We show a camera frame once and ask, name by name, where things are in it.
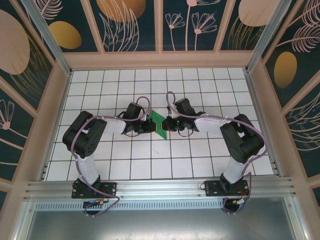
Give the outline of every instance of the golden circle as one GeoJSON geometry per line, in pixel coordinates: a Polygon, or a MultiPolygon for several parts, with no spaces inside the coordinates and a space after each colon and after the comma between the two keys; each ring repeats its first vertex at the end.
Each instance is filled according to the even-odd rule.
{"type": "Polygon", "coordinates": [[[297,59],[291,52],[285,51],[277,58],[274,66],[274,81],[279,88],[285,89],[293,81],[297,72],[297,59]]]}
{"type": "Polygon", "coordinates": [[[260,27],[268,23],[279,0],[241,0],[240,21],[250,27],[260,27]]]}
{"type": "Polygon", "coordinates": [[[130,20],[129,18],[125,19],[123,3],[128,8],[128,11],[129,9],[132,10],[135,18],[141,17],[146,9],[146,0],[96,0],[96,3],[104,15],[113,21],[121,23],[130,20]]]}
{"type": "Polygon", "coordinates": [[[24,27],[9,13],[0,10],[0,69],[21,74],[28,66],[30,45],[24,27]]]}
{"type": "Polygon", "coordinates": [[[55,21],[49,28],[60,47],[76,49],[80,47],[82,39],[78,30],[65,21],[55,21]]]}

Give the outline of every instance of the dark teal wallpaper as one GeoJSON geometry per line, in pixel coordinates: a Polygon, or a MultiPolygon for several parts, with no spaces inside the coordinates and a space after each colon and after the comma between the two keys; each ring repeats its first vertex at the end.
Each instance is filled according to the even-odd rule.
{"type": "Polygon", "coordinates": [[[9,1],[0,2],[0,76],[38,109],[52,65],[9,1]]]}
{"type": "Polygon", "coordinates": [[[277,0],[236,0],[221,50],[253,50],[277,0]]]}
{"type": "Polygon", "coordinates": [[[226,2],[164,0],[163,51],[213,50],[226,2]]]}
{"type": "Polygon", "coordinates": [[[265,66],[284,107],[320,70],[320,1],[306,0],[265,66]]]}
{"type": "Polygon", "coordinates": [[[155,51],[154,0],[90,0],[106,52],[155,51]]]}
{"type": "Polygon", "coordinates": [[[7,193],[5,191],[0,191],[0,213],[1,213],[2,206],[5,203],[6,196],[7,196],[7,193]]]}
{"type": "Polygon", "coordinates": [[[80,0],[34,0],[34,2],[63,52],[98,51],[80,0]]]}
{"type": "Polygon", "coordinates": [[[320,174],[320,83],[285,118],[306,175],[320,174]]]}
{"type": "Polygon", "coordinates": [[[12,180],[33,121],[0,89],[0,178],[12,180]]]}

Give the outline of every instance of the white tile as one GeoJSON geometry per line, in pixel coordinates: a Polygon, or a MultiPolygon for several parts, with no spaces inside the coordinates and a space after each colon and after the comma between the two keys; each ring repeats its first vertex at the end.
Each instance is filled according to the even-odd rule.
{"type": "Polygon", "coordinates": [[[172,158],[190,157],[189,140],[171,140],[170,142],[172,158]]]}
{"type": "Polygon", "coordinates": [[[84,95],[86,89],[86,83],[71,83],[68,96],[84,95]]]}
{"type": "Polygon", "coordinates": [[[202,93],[201,95],[204,107],[220,106],[218,94],[216,92],[202,93]]]}
{"type": "Polygon", "coordinates": [[[211,156],[227,157],[230,156],[224,139],[209,139],[211,156]]]}
{"type": "Polygon", "coordinates": [[[168,106],[165,94],[152,94],[151,107],[152,108],[166,108],[168,106]]]}
{"type": "Polygon", "coordinates": [[[66,181],[68,177],[70,161],[52,161],[50,163],[50,168],[47,181],[66,181]]]}
{"type": "Polygon", "coordinates": [[[56,142],[58,143],[62,143],[62,138],[64,136],[64,134],[66,133],[66,131],[68,130],[69,126],[60,126],[59,127],[59,131],[57,134],[57,138],[56,138],[56,142]]]}
{"type": "Polygon", "coordinates": [[[118,82],[120,70],[106,70],[104,71],[104,82],[118,82]]]}
{"type": "Polygon", "coordinates": [[[190,134],[191,134],[191,131],[189,131],[186,128],[183,131],[179,131],[179,132],[178,131],[171,131],[170,132],[170,139],[171,140],[178,140],[178,139],[187,140],[188,136],[190,134]]]}
{"type": "Polygon", "coordinates": [[[115,109],[99,109],[98,111],[98,115],[100,116],[114,116],[115,114],[115,109]]]}
{"type": "Polygon", "coordinates": [[[221,106],[237,106],[233,92],[219,92],[218,95],[221,106]]]}
{"type": "Polygon", "coordinates": [[[119,82],[118,94],[134,94],[135,82],[119,82]]]}
{"type": "Polygon", "coordinates": [[[100,98],[99,109],[115,109],[117,95],[102,95],[100,98]]]}
{"type": "Polygon", "coordinates": [[[82,109],[98,109],[100,95],[97,96],[84,96],[82,109]]]}
{"type": "Polygon", "coordinates": [[[166,140],[151,141],[151,158],[153,159],[171,158],[170,141],[166,141],[166,140]]]}
{"type": "Polygon", "coordinates": [[[150,179],[151,159],[134,159],[131,161],[130,179],[150,179]]]}
{"type": "Polygon", "coordinates": [[[191,158],[173,158],[172,176],[173,178],[192,178],[191,158]]]}
{"type": "Polygon", "coordinates": [[[151,80],[167,80],[167,71],[165,69],[151,69],[151,80]]]}
{"type": "Polygon", "coordinates": [[[151,70],[150,69],[137,69],[137,70],[135,70],[135,80],[136,81],[150,81],[151,80],[151,70]]]}
{"type": "Polygon", "coordinates": [[[110,160],[100,160],[94,163],[101,180],[109,180],[110,160]]]}
{"type": "Polygon", "coordinates": [[[86,83],[89,71],[74,71],[72,75],[72,83],[86,83]]]}
{"type": "Polygon", "coordinates": [[[237,106],[222,106],[221,110],[223,117],[234,118],[239,115],[237,106]]]}
{"type": "Polygon", "coordinates": [[[191,139],[191,157],[210,157],[209,142],[207,139],[191,139]]]}
{"type": "Polygon", "coordinates": [[[228,68],[231,79],[245,79],[242,68],[228,68]]]}
{"type": "Polygon", "coordinates": [[[222,117],[221,108],[219,106],[205,106],[204,111],[206,114],[222,117]]]}
{"type": "Polygon", "coordinates": [[[102,82],[88,82],[85,87],[85,95],[101,95],[102,82]]]}
{"type": "Polygon", "coordinates": [[[152,94],[165,94],[167,93],[167,81],[153,81],[151,82],[152,94]]]}
{"type": "MultiPolygon", "coordinates": [[[[149,99],[151,103],[151,95],[150,94],[135,94],[134,95],[134,102],[136,103],[139,97],[146,97],[149,99]]],[[[143,108],[148,108],[148,101],[145,98],[140,98],[138,104],[143,108]]]]}
{"type": "Polygon", "coordinates": [[[68,96],[66,98],[64,110],[79,110],[81,109],[84,96],[68,96]]]}
{"type": "Polygon", "coordinates": [[[252,162],[256,175],[273,175],[269,156],[262,156],[252,162]]]}
{"type": "Polygon", "coordinates": [[[131,150],[132,159],[150,159],[151,141],[133,141],[131,150]]]}
{"type": "Polygon", "coordinates": [[[203,105],[200,93],[186,93],[185,97],[190,101],[191,107],[201,107],[203,105]]]}
{"type": "Polygon", "coordinates": [[[198,80],[198,72],[196,68],[183,68],[183,80],[198,80]]]}
{"type": "Polygon", "coordinates": [[[213,177],[211,157],[192,158],[194,178],[213,177]]]}
{"type": "Polygon", "coordinates": [[[68,151],[67,146],[62,143],[56,143],[54,145],[53,155],[51,161],[70,161],[71,152],[68,151]]]}
{"type": "Polygon", "coordinates": [[[112,145],[112,159],[130,159],[131,142],[130,141],[114,141],[112,145]]]}
{"type": "Polygon", "coordinates": [[[133,95],[118,95],[116,101],[116,108],[117,109],[127,109],[129,104],[134,100],[133,95]]]}
{"type": "Polygon", "coordinates": [[[189,138],[190,139],[207,139],[208,134],[206,131],[194,131],[189,138]]]}
{"type": "Polygon", "coordinates": [[[239,111],[248,117],[250,121],[258,120],[254,106],[239,106],[239,111]]]}
{"type": "Polygon", "coordinates": [[[247,175],[248,173],[251,172],[251,175],[254,176],[255,175],[255,170],[254,167],[252,166],[252,163],[250,163],[250,165],[248,166],[248,168],[245,170],[244,175],[247,175]]]}
{"type": "Polygon", "coordinates": [[[202,93],[216,93],[215,80],[200,80],[200,88],[202,93]]]}
{"type": "Polygon", "coordinates": [[[199,81],[183,81],[183,87],[185,93],[200,93],[199,81]]]}
{"type": "Polygon", "coordinates": [[[79,176],[77,167],[76,167],[76,161],[72,161],[70,164],[70,169],[69,169],[69,173],[68,173],[68,181],[75,181],[77,180],[79,176]]]}
{"type": "Polygon", "coordinates": [[[235,92],[249,92],[248,85],[245,79],[232,79],[233,91],[235,92]]]}
{"type": "Polygon", "coordinates": [[[233,92],[231,81],[228,79],[225,80],[215,80],[216,89],[218,93],[223,92],[233,92]]]}
{"type": "Polygon", "coordinates": [[[105,71],[103,70],[89,71],[88,82],[102,82],[104,79],[104,72],[105,71]]]}
{"type": "Polygon", "coordinates": [[[120,70],[120,82],[133,82],[135,80],[135,70],[120,70]]]}
{"type": "Polygon", "coordinates": [[[182,80],[181,68],[172,68],[166,70],[166,77],[168,80],[182,80]]]}
{"type": "Polygon", "coordinates": [[[227,169],[229,161],[229,156],[212,157],[213,172],[215,177],[220,177],[220,175],[227,169]]]}
{"type": "Polygon", "coordinates": [[[80,110],[65,110],[62,114],[61,125],[71,125],[80,114],[80,110]]]}
{"type": "Polygon", "coordinates": [[[253,105],[249,92],[235,92],[234,95],[238,106],[253,105]]]}
{"type": "Polygon", "coordinates": [[[102,84],[102,95],[116,95],[118,93],[118,84],[119,82],[104,82],[102,84]]]}
{"type": "Polygon", "coordinates": [[[94,151],[95,160],[109,160],[111,158],[112,142],[101,141],[94,151]]]}
{"type": "Polygon", "coordinates": [[[110,180],[130,179],[130,160],[111,160],[110,180]]]}
{"type": "Polygon", "coordinates": [[[198,76],[200,80],[215,79],[212,68],[198,68],[198,76]]]}
{"type": "Polygon", "coordinates": [[[171,159],[151,159],[151,176],[153,179],[171,179],[171,159]]]}
{"type": "Polygon", "coordinates": [[[214,79],[230,79],[227,68],[213,68],[214,79]]]}
{"type": "Polygon", "coordinates": [[[183,81],[168,81],[168,91],[174,93],[184,93],[184,84],[183,81]]]}
{"type": "Polygon", "coordinates": [[[151,82],[150,81],[136,81],[134,83],[134,94],[150,94],[151,82]]]}

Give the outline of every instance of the fern illustration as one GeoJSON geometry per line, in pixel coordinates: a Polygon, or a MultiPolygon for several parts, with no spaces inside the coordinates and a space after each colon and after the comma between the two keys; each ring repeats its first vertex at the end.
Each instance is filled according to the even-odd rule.
{"type": "Polygon", "coordinates": [[[124,2],[122,2],[123,11],[115,0],[110,0],[109,3],[102,0],[101,3],[104,12],[110,16],[105,18],[99,13],[104,25],[105,50],[107,52],[135,51],[139,44],[139,26],[134,12],[128,9],[124,2]]]}
{"type": "Polygon", "coordinates": [[[44,19],[53,20],[63,6],[61,0],[34,0],[44,19]]]}

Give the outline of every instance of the flower illustration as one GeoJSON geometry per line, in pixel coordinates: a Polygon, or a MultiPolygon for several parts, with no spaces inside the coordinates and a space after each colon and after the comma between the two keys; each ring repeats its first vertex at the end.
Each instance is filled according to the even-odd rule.
{"type": "Polygon", "coordinates": [[[170,28],[172,47],[173,47],[173,51],[175,51],[176,49],[175,49],[175,44],[174,44],[174,38],[172,35],[172,29],[177,29],[177,28],[183,27],[185,25],[185,22],[182,21],[183,18],[181,16],[181,13],[179,13],[179,14],[174,13],[174,14],[172,14],[172,16],[170,13],[168,13],[165,15],[165,20],[170,28]]]}
{"type": "Polygon", "coordinates": [[[0,129],[8,130],[10,129],[10,124],[12,116],[14,115],[15,104],[11,101],[6,103],[3,99],[0,100],[0,129]]]}
{"type": "Polygon", "coordinates": [[[217,4],[219,3],[220,0],[209,0],[209,1],[205,1],[205,0],[186,0],[186,3],[190,6],[190,7],[195,7],[197,5],[211,5],[211,4],[217,4]]]}
{"type": "Polygon", "coordinates": [[[202,14],[199,19],[199,13],[192,14],[192,25],[195,33],[194,50],[197,50],[197,38],[199,34],[211,33],[217,30],[217,25],[214,25],[216,20],[214,18],[214,13],[202,14]]]}
{"type": "Polygon", "coordinates": [[[219,3],[220,0],[186,0],[188,4],[188,12],[186,14],[186,28],[185,28],[185,50],[188,51],[188,26],[189,26],[189,15],[191,7],[205,6],[219,3]]]}

